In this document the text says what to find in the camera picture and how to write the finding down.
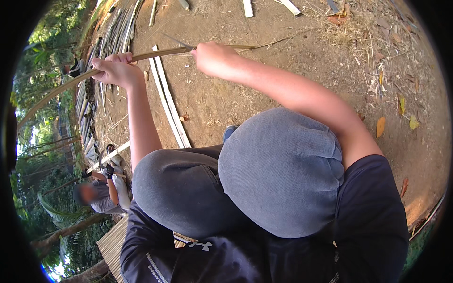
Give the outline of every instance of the dirt ground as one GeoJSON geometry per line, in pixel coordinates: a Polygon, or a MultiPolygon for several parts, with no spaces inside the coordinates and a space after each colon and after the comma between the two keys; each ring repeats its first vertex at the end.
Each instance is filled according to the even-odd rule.
{"type": "MultiPolygon", "coordinates": [[[[298,17],[273,0],[256,0],[253,18],[245,18],[241,0],[188,2],[190,12],[177,0],[159,1],[155,24],[149,28],[153,0],[146,0],[135,24],[131,51],[149,52],[154,44],[160,49],[177,46],[156,31],[190,45],[215,40],[263,46],[240,54],[306,76],[339,94],[365,117],[364,123],[374,137],[377,121],[385,117],[384,133],[376,141],[390,161],[397,187],[401,188],[404,178],[409,179],[402,198],[409,229],[426,217],[446,188],[450,114],[438,64],[424,33],[407,26],[389,1],[348,1],[351,18],[341,25],[327,20],[329,7],[319,0],[292,0],[303,12],[298,17]],[[391,26],[388,37],[376,24],[379,18],[391,26]],[[379,63],[373,60],[376,53],[384,55],[379,63]],[[380,92],[374,90],[381,70],[385,91],[380,99],[380,92]],[[404,116],[398,113],[398,94],[405,98],[404,116]],[[419,122],[415,130],[409,127],[412,115],[419,122]]],[[[134,3],[120,0],[116,6],[134,3]]],[[[404,4],[397,4],[405,15],[415,19],[404,4]]],[[[93,37],[102,36],[106,23],[108,20],[93,37]]],[[[227,125],[240,125],[257,113],[279,106],[253,89],[202,74],[190,55],[165,56],[162,62],[178,113],[189,115],[183,125],[193,147],[219,144],[227,125]]],[[[138,66],[150,73],[148,60],[138,62],[138,66]]],[[[153,77],[149,77],[148,99],[157,131],[165,148],[176,148],[153,77]]],[[[127,118],[123,119],[127,114],[126,94],[124,90],[115,91],[107,99],[107,116],[101,110],[97,112],[96,130],[102,133],[98,138],[102,145],[121,145],[129,138],[127,118]]],[[[130,161],[128,150],[122,155],[130,161]]]]}

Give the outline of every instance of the under armour logo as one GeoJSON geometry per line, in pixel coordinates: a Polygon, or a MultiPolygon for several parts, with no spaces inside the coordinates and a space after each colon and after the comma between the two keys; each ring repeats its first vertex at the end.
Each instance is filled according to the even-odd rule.
{"type": "Polygon", "coordinates": [[[208,251],[208,250],[209,250],[208,247],[212,246],[212,244],[211,244],[210,242],[207,242],[207,243],[203,244],[203,243],[198,243],[198,241],[197,241],[197,242],[191,243],[191,244],[189,245],[189,247],[192,248],[192,247],[195,246],[195,245],[203,246],[203,248],[202,248],[201,250],[205,250],[205,251],[208,251]]]}

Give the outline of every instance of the glove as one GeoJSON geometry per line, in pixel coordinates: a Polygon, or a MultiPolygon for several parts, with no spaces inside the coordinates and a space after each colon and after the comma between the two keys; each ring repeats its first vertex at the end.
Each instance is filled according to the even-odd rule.
{"type": "Polygon", "coordinates": [[[107,165],[107,166],[106,166],[106,178],[107,178],[107,179],[112,179],[112,176],[113,176],[113,172],[114,172],[114,171],[115,171],[115,170],[113,169],[112,166],[107,165]]]}
{"type": "Polygon", "coordinates": [[[83,170],[82,171],[82,178],[88,178],[91,176],[91,172],[87,173],[87,170],[83,170]]]}

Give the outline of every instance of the gray pants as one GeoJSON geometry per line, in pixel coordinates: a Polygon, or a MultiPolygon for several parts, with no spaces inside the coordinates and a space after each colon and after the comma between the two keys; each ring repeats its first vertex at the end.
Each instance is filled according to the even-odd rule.
{"type": "Polygon", "coordinates": [[[244,122],[225,145],[148,154],[135,168],[132,190],[151,218],[195,239],[254,223],[298,238],[334,219],[342,176],[329,128],[275,108],[244,122]]]}

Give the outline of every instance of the sneaker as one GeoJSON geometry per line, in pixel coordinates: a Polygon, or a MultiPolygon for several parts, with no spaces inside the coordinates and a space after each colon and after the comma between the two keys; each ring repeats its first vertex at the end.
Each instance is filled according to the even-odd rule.
{"type": "Polygon", "coordinates": [[[230,125],[225,129],[223,133],[223,143],[231,136],[231,134],[237,129],[237,126],[230,125]]]}

